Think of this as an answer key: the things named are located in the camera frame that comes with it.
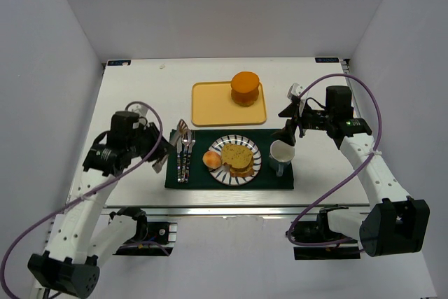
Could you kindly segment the silver metal tongs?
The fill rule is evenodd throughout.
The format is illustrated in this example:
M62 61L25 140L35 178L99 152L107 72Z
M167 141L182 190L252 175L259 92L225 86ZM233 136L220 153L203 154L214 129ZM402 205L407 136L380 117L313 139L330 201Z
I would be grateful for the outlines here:
M170 137L169 143L174 148L176 144L178 143L179 139L187 134L189 131L188 125L184 119L180 119L177 126L176 131L172 137ZM172 150L168 150L160 159L157 159L155 163L152 165L153 170L159 174L162 171L163 165L166 163L169 154L172 152Z

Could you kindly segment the bread slice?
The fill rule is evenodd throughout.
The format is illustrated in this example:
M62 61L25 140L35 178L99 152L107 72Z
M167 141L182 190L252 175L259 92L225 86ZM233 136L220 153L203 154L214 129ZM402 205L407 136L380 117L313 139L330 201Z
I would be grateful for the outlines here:
M242 169L236 169L234 167L230 168L230 175L232 177L248 177L254 174L253 162L250 162L249 165Z
M221 162L234 169L244 169L251 163L253 152L248 147L225 144L220 152Z

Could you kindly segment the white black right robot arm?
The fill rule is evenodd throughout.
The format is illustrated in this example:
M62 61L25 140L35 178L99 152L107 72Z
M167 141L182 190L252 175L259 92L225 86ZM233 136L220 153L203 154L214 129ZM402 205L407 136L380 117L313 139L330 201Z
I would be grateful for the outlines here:
M411 197L375 150L372 130L365 120L354 115L350 88L328 86L325 104L318 110L308 105L303 90L297 83L290 87L290 104L279 113L286 124L273 134L274 138L292 146L306 130L326 132L353 167L367 195L370 212L363 215L341 205L324 207L314 222L292 223L287 237L298 246L337 246L357 241L371 257L419 252L429 206Z

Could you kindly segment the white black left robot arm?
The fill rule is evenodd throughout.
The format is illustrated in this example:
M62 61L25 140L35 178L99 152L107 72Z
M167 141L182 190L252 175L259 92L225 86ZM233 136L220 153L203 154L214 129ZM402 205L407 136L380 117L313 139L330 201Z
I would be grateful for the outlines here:
M137 246L148 235L146 213L125 207L111 215L98 234L94 229L118 177L135 158L147 162L167 153L169 143L148 123L145 109L118 111L109 130L94 139L83 162L80 202L65 214L58 232L41 254L32 254L27 267L45 288L88 298L99 281L100 267L122 246Z

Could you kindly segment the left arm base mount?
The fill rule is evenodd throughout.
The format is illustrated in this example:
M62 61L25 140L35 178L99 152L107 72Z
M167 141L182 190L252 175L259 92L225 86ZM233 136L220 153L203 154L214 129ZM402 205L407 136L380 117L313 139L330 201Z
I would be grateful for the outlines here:
M169 256L174 248L177 223L133 219L134 235L123 242L117 256Z

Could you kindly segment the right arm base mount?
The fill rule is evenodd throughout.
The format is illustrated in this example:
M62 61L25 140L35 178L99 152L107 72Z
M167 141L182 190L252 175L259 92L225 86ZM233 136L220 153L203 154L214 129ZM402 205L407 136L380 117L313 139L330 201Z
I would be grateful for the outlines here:
M333 232L328 224L328 214L336 210L348 210L339 205L319 210L314 221L299 221L291 230L295 242L311 246L295 246L295 260L358 260L361 252L355 239Z

